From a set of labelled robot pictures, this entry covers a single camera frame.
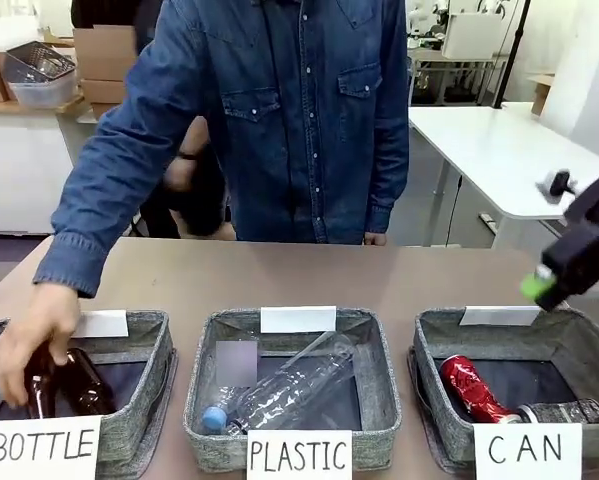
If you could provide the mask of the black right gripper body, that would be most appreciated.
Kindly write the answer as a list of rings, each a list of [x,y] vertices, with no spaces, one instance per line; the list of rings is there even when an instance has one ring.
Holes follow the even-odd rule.
[[[557,281],[554,287],[573,295],[599,282],[599,177],[575,195],[565,210],[567,228],[541,255]]]

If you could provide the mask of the person's right hand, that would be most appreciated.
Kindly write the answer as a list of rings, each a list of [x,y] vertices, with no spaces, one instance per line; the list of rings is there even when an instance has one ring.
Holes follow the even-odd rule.
[[[11,320],[0,335],[0,394],[10,407],[27,403],[24,371],[42,344],[55,364],[67,362],[68,344],[80,317],[75,290],[52,283],[33,287],[25,314]]]

